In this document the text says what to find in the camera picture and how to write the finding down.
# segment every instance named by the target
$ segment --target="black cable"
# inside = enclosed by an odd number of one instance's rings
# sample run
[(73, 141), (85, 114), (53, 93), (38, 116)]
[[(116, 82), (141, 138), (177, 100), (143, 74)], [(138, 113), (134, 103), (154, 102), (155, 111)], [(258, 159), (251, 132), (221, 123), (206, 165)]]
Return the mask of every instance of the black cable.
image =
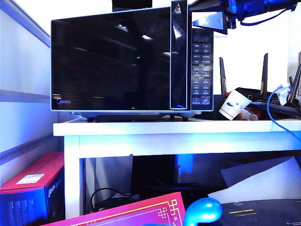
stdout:
[(123, 195), (123, 196), (128, 196), (128, 197), (131, 197), (131, 196), (134, 195), (134, 194), (123, 194), (123, 193), (121, 193), (120, 191), (117, 191), (117, 190), (115, 190), (115, 189), (113, 189), (113, 188), (109, 188), (109, 187), (103, 187), (103, 188), (100, 188), (100, 189), (96, 190), (95, 192), (93, 192), (93, 194), (91, 195), (91, 198), (90, 198), (90, 205), (91, 205), (91, 208), (92, 208), (92, 211), (93, 211), (93, 212), (95, 212), (95, 207), (94, 207), (94, 205), (93, 205), (93, 196), (94, 196), (97, 192), (99, 192), (99, 191), (101, 191), (101, 190), (111, 190), (111, 191), (114, 191), (114, 192), (116, 192), (116, 193), (119, 193), (119, 194), (121, 194), (121, 195)]

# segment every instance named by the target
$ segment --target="midea logo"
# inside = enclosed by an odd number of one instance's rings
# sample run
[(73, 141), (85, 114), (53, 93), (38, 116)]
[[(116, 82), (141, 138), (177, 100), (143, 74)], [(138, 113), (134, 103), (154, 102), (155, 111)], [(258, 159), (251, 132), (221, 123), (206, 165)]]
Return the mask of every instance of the midea logo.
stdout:
[(58, 105), (61, 105), (61, 104), (70, 104), (71, 101), (70, 100), (62, 100), (61, 98), (58, 98), (58, 99), (56, 99), (56, 103)]

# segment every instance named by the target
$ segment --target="product box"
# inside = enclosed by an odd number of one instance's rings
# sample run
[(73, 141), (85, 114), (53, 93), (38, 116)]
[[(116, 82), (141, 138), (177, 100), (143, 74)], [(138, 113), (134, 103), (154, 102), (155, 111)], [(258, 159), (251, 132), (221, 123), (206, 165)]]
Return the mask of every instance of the product box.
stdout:
[(182, 226), (185, 209), (180, 192), (71, 218), (47, 226), (143, 226), (161, 223)]
[(49, 152), (0, 188), (0, 226), (39, 226), (65, 219), (64, 157)]

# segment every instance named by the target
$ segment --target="white wall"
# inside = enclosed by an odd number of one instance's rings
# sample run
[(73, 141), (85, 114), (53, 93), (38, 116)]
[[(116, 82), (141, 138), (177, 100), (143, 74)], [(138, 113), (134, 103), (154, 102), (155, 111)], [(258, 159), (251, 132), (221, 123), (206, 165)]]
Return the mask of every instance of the white wall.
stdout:
[[(50, 49), (2, 10), (0, 59), (1, 186), (44, 153), (58, 151), (58, 139), (44, 139), (57, 122), (50, 98), (45, 100), (50, 97)], [(13, 159), (12, 150), (21, 154)], [(12, 157), (2, 159), (7, 153)]]
[(50, 21), (112, 11), (111, 0), (15, 0), (48, 34)]
[(295, 76), (297, 71), (298, 53), (301, 52), (301, 4), (288, 17), (288, 76)]
[[(254, 16), (259, 21), (276, 14)], [(260, 89), (263, 56), (269, 54), (268, 91), (287, 83), (288, 12), (256, 26), (214, 33), (214, 92), (220, 94), (219, 57), (223, 57), (228, 91), (237, 87)]]

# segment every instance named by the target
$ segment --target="white shelf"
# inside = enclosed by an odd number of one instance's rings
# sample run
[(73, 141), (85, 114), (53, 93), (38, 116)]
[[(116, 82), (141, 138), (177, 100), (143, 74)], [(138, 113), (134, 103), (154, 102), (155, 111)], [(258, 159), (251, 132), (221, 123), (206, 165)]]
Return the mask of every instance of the white shelf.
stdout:
[[(83, 213), (84, 158), (301, 149), (298, 139), (271, 121), (177, 120), (55, 123), (54, 136), (64, 136), (66, 218)], [(300, 120), (277, 122), (301, 137)], [(86, 162), (86, 170), (93, 169)], [(94, 190), (93, 183), (87, 186)]]
[[(301, 130), (301, 120), (277, 121), (290, 131)], [(284, 131), (272, 121), (156, 121), (156, 122), (87, 122), (78, 118), (54, 124), (54, 136), (70, 135), (130, 135), (130, 134), (189, 134), (246, 133)]]

